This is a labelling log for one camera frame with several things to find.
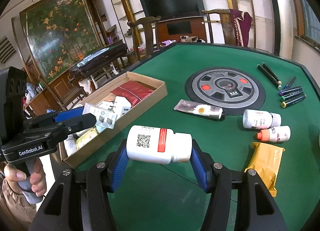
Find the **flat screen tv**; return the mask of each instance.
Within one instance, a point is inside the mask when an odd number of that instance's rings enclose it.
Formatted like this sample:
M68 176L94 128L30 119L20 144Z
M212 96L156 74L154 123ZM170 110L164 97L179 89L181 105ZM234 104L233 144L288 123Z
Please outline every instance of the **flat screen tv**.
M140 0L146 16L161 16L169 20L190 16L204 16L202 0Z

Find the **green felt surface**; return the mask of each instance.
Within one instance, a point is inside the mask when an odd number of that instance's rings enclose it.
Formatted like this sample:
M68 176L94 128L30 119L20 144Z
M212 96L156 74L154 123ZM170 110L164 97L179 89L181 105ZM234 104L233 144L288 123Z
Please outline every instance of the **green felt surface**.
M283 82L296 76L296 86L303 86L307 98L282 109L278 90L256 68L266 62ZM198 70L209 67L233 67L250 73L266 91L260 110L279 113L281 125L291 128L291 138L278 143L283 154L275 198L290 231L299 230L319 199L320 104L308 78L300 67L260 53L205 45L177 45L134 70L166 82L168 96L154 105L106 145L83 162L85 170L108 153L115 151L132 125L146 125L189 133L202 151L231 170L243 170L252 156L251 143L257 131L244 129L242 115L226 116L224 121L174 111L180 99L189 100L184 84ZM118 230L200 230L210 196L197 186L190 163L158 165L131 161L121 187L110 197ZM236 194L232 194L228 230L233 230Z

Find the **metal screw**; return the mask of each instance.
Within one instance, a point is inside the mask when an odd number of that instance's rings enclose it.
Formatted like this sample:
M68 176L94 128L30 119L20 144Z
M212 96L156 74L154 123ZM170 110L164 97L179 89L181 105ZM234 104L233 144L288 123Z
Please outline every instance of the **metal screw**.
M214 166L216 169L221 169L221 168L222 168L222 164L219 163L219 162L215 162L215 163L213 164L213 166Z
M70 173L71 173L71 170L70 170L70 169L65 169L65 170L63 170L63 172L62 172L62 174L63 174L64 176L68 176Z
M105 162L98 162L97 163L97 168L102 169L106 166Z
M251 175L251 176L254 176L257 174L257 172L254 170L254 169L249 169L248 170L248 173Z

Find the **orange cap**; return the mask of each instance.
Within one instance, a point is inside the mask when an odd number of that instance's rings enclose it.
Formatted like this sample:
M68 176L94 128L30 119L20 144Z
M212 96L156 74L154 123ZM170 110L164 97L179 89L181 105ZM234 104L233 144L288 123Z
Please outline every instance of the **orange cap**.
M256 137L262 142L268 141L270 138L269 130L268 129L261 130L260 133L257 133Z

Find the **yellow package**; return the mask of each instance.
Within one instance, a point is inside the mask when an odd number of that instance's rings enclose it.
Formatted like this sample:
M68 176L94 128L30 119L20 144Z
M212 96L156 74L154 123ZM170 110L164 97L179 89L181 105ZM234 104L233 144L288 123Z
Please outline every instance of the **yellow package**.
M77 149L79 150L82 146L90 142L97 135L98 135L98 131L95 128L92 128L89 131L87 131L85 134L79 137L79 139L76 141Z
M248 169L254 169L270 191L270 194L275 197L277 195L275 188L276 179L281 156L285 149L275 145L257 142L252 143L252 147L256 149L244 172Z

